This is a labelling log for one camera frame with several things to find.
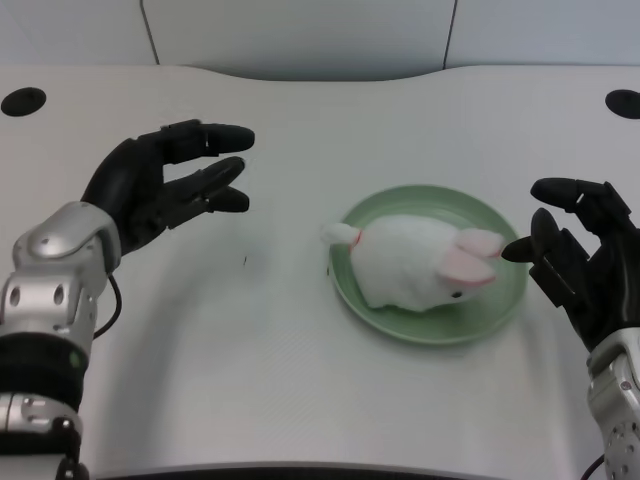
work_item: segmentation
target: black cable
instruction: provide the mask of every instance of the black cable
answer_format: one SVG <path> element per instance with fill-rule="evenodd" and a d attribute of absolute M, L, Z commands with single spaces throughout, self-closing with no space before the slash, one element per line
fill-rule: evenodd
<path fill-rule="evenodd" d="M 113 312 L 113 315 L 111 315 L 109 321 L 95 331 L 93 334 L 94 340 L 109 330 L 113 324 L 116 323 L 116 320 L 120 316 L 120 312 L 122 312 L 122 295 L 120 294 L 120 289 L 118 288 L 118 284 L 116 283 L 116 279 L 113 278 L 113 275 L 109 275 L 109 283 L 111 284 L 113 293 L 116 296 L 116 310 Z"/>
<path fill-rule="evenodd" d="M 596 460 L 595 462 L 593 462 L 591 464 L 591 466 L 589 468 L 587 468 L 587 471 L 584 472 L 584 475 L 582 475 L 582 477 L 580 478 L 580 480 L 589 480 L 589 477 L 591 475 L 593 475 L 593 472 L 595 472 L 598 467 L 600 465 L 602 465 L 604 463 L 604 455 L 601 455 L 598 460 Z"/>

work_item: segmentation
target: pink rabbit ear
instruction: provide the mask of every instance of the pink rabbit ear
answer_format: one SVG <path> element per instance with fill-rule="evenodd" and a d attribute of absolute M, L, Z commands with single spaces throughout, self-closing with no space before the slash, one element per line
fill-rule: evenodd
<path fill-rule="evenodd" d="M 467 228 L 458 233 L 456 245 L 476 257 L 498 257 L 504 246 L 504 237 L 489 230 Z"/>
<path fill-rule="evenodd" d="M 446 280 L 473 287 L 496 279 L 496 272 L 487 263 L 456 247 L 445 254 L 437 272 Z"/>

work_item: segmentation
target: round hole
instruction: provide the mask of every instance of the round hole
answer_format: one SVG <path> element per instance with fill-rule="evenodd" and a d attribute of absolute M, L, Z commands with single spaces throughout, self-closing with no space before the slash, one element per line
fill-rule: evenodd
<path fill-rule="evenodd" d="M 630 120 L 640 119 L 640 94 L 633 90 L 615 90 L 605 98 L 607 108 L 616 115 Z"/>
<path fill-rule="evenodd" d="M 56 305 L 60 305 L 63 300 L 64 300 L 64 288 L 62 287 L 62 285 L 58 285 L 56 287 L 56 291 L 53 292 L 53 302 Z"/>
<path fill-rule="evenodd" d="M 0 105 L 0 110 L 10 117 L 24 117 L 42 108 L 47 95 L 39 88 L 26 87 L 10 93 Z"/>
<path fill-rule="evenodd" d="M 20 303 L 20 287 L 13 287 L 9 295 L 9 303 L 16 307 Z"/>

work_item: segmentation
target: green plate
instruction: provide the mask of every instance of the green plate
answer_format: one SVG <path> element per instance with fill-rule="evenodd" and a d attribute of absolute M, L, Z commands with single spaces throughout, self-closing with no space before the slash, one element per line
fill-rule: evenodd
<path fill-rule="evenodd" d="M 365 227 L 378 217 L 395 214 L 433 217 L 458 228 L 484 228 L 502 234 L 508 242 L 518 238 L 511 225 L 486 203 L 433 185 L 409 185 L 376 193 L 356 205 L 343 222 Z M 498 280 L 477 297 L 415 313 L 396 307 L 368 307 L 346 246 L 331 247 L 329 265 L 336 288 L 360 318 L 393 337 L 429 345 L 468 342 L 495 331 L 515 315 L 527 284 L 526 265 L 499 260 L 495 266 Z"/>

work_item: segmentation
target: white table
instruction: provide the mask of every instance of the white table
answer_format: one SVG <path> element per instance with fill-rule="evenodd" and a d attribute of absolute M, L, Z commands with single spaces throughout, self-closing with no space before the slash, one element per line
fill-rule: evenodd
<path fill-rule="evenodd" d="M 523 313 L 492 338 L 412 346 L 348 313 L 318 232 L 407 183 L 466 191 L 522 233 L 538 206 L 528 190 L 545 176 L 608 179 L 640 208 L 640 124 L 604 104 L 611 90 L 640 88 L 640 68 L 325 84 L 180 67 L 0 69 L 0 97 L 23 86 L 48 100 L 31 116 L 0 115 L 2 277 L 14 239 L 79 198 L 124 138 L 190 118 L 257 134 L 237 181 L 251 212 L 200 217 L 116 272 L 123 314 L 94 344 L 81 407 L 95 474 L 302 461 L 568 479 L 602 452 L 586 351 L 533 283 Z M 168 177 L 208 162 L 195 163 Z M 107 289 L 100 322 L 113 305 Z"/>

